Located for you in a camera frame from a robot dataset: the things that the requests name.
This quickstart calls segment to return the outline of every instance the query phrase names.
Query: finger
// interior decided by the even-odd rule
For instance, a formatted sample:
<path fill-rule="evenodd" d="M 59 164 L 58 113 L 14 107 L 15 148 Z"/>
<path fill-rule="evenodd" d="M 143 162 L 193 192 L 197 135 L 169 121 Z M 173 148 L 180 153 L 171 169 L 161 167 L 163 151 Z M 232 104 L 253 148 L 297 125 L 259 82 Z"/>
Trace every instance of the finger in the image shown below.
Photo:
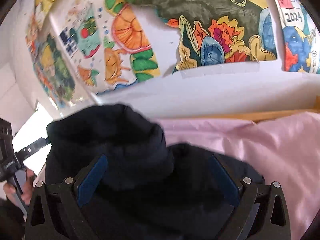
<path fill-rule="evenodd" d="M 6 195 L 16 193 L 16 189 L 10 183 L 6 183 L 3 186 L 3 191 Z"/>
<path fill-rule="evenodd" d="M 30 204 L 30 200 L 33 194 L 33 180 L 34 180 L 34 172 L 32 170 L 27 169 L 27 179 L 25 184 L 22 186 L 23 194 L 21 195 L 21 200 L 26 203 L 26 205 Z"/>
<path fill-rule="evenodd" d="M 6 194 L 7 198 L 14 204 L 14 205 L 17 205 L 16 202 L 15 202 L 15 198 L 13 196 L 13 194 L 16 192 L 16 189 L 14 186 L 12 186 L 11 184 L 9 183 L 6 183 L 4 184 L 3 186 L 3 190 L 4 190 L 4 193 Z"/>
<path fill-rule="evenodd" d="M 33 178 L 35 175 L 35 173 L 28 168 L 26 168 L 26 173 L 27 173 L 27 178 Z"/>

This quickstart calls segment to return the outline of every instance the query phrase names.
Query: poster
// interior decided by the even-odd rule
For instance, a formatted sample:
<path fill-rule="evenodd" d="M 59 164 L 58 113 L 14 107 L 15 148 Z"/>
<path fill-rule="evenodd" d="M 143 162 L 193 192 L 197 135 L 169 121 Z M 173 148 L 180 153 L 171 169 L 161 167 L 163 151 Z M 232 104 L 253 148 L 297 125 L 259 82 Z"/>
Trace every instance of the poster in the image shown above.
<path fill-rule="evenodd" d="M 42 88 L 58 109 L 84 100 L 85 91 L 81 87 L 76 88 L 75 80 L 51 32 L 44 35 L 43 39 L 38 39 L 38 53 L 33 60 L 33 68 Z"/>
<path fill-rule="evenodd" d="M 128 0 L 155 8 L 180 28 L 175 71 L 203 65 L 276 59 L 266 0 Z"/>
<path fill-rule="evenodd" d="M 60 40 L 73 70 L 101 95 L 160 75 L 154 51 L 125 0 L 66 4 Z"/>
<path fill-rule="evenodd" d="M 88 96 L 82 87 L 76 85 L 57 48 L 50 25 L 44 27 L 44 20 L 55 1 L 34 0 L 34 11 L 26 29 L 26 44 L 37 79 L 51 103 L 60 109 L 86 100 Z"/>
<path fill-rule="evenodd" d="M 284 70 L 320 74 L 320 33 L 299 0 L 275 0 L 284 33 Z"/>

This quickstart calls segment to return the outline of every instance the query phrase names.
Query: black plastic mount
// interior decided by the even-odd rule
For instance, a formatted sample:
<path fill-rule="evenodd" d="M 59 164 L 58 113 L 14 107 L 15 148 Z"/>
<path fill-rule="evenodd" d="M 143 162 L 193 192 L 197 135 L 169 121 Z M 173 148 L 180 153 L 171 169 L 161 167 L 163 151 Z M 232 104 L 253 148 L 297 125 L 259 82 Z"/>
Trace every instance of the black plastic mount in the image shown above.
<path fill-rule="evenodd" d="M 42 181 L 36 184 L 27 216 L 26 240 L 99 239 L 81 213 L 79 188 L 90 176 L 100 158 L 101 156 L 97 156 L 88 167 L 81 169 L 75 178 L 66 178 L 61 184 L 47 186 Z M 239 186 L 241 191 L 239 205 L 216 239 L 240 239 L 253 205 L 260 203 L 246 239 L 290 240 L 288 210 L 280 184 L 274 182 L 270 186 L 257 185 L 246 178 L 245 182 L 241 179 L 235 182 L 235 185 Z"/>

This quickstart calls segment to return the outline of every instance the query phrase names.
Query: painted wall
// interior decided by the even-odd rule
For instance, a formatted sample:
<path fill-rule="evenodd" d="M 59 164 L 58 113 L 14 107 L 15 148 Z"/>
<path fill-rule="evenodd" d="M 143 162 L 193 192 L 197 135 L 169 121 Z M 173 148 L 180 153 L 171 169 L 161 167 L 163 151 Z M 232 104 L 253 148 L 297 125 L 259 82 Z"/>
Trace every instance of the painted wall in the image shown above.
<path fill-rule="evenodd" d="M 279 16 L 274 0 L 267 0 L 276 33 L 278 59 L 268 62 L 245 62 L 206 66 L 170 74 L 137 84 L 125 90 L 94 97 L 66 109 L 66 116 L 92 104 L 124 103 L 148 117 L 177 117 L 202 114 L 231 114 L 252 111 L 303 109 L 313 106 L 320 92 L 320 76 L 309 73 L 283 72 L 284 47 Z M 29 104 L 38 99 L 54 118 L 60 114 L 49 102 L 35 78 L 24 36 L 33 0 L 19 0 L 10 15 L 11 63 L 23 96 Z M 46 21 L 54 22 L 59 0 Z M 178 30 L 165 26 L 151 8 L 134 8 L 145 30 L 161 69 L 177 62 Z"/>

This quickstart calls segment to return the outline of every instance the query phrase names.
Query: orange flower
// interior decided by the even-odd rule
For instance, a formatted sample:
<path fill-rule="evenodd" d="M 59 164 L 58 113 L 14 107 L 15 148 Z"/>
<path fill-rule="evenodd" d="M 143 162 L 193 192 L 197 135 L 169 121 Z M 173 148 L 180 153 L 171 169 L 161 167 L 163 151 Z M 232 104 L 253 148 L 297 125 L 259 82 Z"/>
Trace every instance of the orange flower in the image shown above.
<path fill-rule="evenodd" d="M 115 42 L 128 53 L 134 54 L 151 48 L 130 5 L 126 4 L 112 23 Z"/>
<path fill-rule="evenodd" d="M 207 33 L 207 31 L 204 28 L 202 28 L 202 25 L 200 22 L 194 21 L 193 25 L 194 25 L 193 34 L 196 37 L 196 40 L 198 43 L 198 48 L 200 50 L 204 37 L 209 36 L 209 34 Z"/>
<path fill-rule="evenodd" d="M 233 36 L 239 36 L 240 31 L 236 31 L 234 27 L 230 27 L 226 23 L 218 24 L 216 20 L 212 20 L 212 24 L 209 27 L 209 32 L 211 33 L 211 37 L 214 37 L 215 28 L 218 28 L 222 34 L 221 37 L 225 40 L 226 45 L 233 44 L 232 37 Z"/>
<path fill-rule="evenodd" d="M 177 19 L 170 19 L 167 22 L 167 25 L 169 25 L 170 27 L 173 27 L 173 28 L 179 28 L 179 21 Z"/>

